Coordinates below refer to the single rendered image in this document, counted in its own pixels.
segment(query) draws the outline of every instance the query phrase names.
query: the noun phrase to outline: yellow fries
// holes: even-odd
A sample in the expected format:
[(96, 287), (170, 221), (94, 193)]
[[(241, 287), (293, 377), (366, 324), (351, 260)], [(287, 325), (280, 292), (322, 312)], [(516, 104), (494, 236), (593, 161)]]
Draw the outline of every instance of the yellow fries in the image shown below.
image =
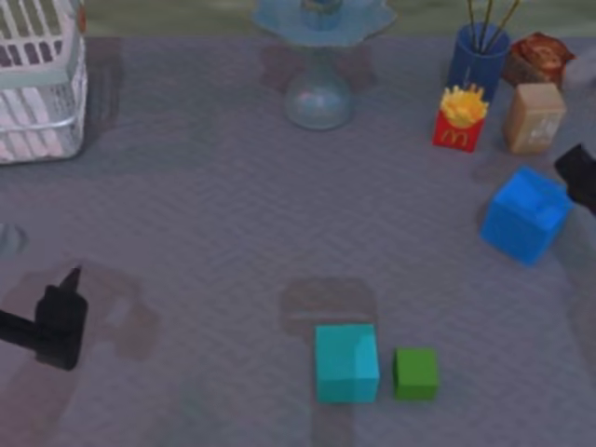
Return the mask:
[(486, 117), (488, 102), (482, 100), (483, 93), (483, 89), (475, 85), (468, 90), (462, 90), (458, 86), (453, 91), (446, 88), (440, 100), (440, 110), (455, 128), (469, 128)]

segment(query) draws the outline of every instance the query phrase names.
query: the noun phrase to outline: gray tablecloth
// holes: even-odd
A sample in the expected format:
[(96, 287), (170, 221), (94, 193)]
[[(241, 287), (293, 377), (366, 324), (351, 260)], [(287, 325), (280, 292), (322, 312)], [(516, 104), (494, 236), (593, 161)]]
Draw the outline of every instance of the gray tablecloth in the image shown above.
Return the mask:
[[(548, 156), (505, 152), (509, 86), (476, 154), (433, 147), (451, 45), (344, 55), (354, 121), (309, 133), (281, 114), (300, 61), (273, 40), (91, 40), (86, 151), (0, 171), (0, 215), (29, 237), (2, 307), (30, 317), (82, 263), (84, 356), (66, 373), (0, 344), (0, 445), (593, 446), (596, 221), (575, 210), (535, 268), (478, 227), (521, 163), (554, 176), (592, 145), (596, 95), (566, 95)], [(310, 334), (334, 320), (378, 324), (377, 403), (312, 402)], [(407, 345), (439, 352), (433, 403), (391, 397)]]

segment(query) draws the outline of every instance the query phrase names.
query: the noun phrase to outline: plastic laundry basket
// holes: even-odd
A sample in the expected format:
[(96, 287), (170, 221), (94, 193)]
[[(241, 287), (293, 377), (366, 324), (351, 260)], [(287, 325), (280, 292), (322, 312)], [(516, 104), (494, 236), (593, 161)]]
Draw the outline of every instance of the plastic laundry basket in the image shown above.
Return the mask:
[(0, 165), (80, 151), (85, 26), (82, 0), (0, 0)]

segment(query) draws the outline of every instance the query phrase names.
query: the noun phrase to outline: blue block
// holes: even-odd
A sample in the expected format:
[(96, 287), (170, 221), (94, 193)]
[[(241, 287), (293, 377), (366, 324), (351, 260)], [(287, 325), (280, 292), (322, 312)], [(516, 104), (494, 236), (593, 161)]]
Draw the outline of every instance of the blue block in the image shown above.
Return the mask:
[(315, 375), (319, 402), (374, 402), (381, 375), (374, 326), (317, 326)]
[(533, 265), (561, 231), (573, 207), (563, 186), (520, 168), (491, 202), (481, 237), (526, 265)]

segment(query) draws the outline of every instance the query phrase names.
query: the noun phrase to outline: green block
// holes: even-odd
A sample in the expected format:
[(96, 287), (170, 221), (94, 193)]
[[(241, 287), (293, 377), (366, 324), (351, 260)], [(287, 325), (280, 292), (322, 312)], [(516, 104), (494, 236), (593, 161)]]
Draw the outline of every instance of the green block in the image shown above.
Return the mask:
[(437, 353), (432, 348), (397, 348), (393, 390), (397, 400), (433, 400), (439, 388)]

